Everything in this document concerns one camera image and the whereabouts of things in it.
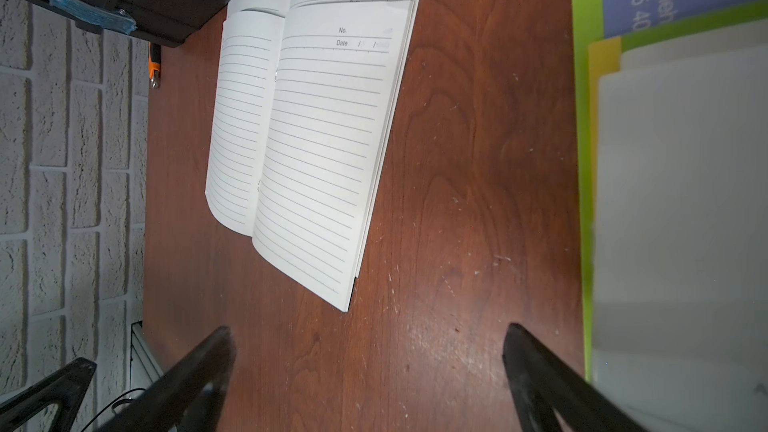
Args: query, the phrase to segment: wooden desk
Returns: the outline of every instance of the wooden desk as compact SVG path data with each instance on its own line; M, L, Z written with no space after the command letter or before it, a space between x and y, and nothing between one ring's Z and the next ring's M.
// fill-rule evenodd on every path
M522 322L583 369L571 0L421 0L360 279L343 314L216 222L218 14L149 100L144 330L166 365L220 324L220 430L515 430Z

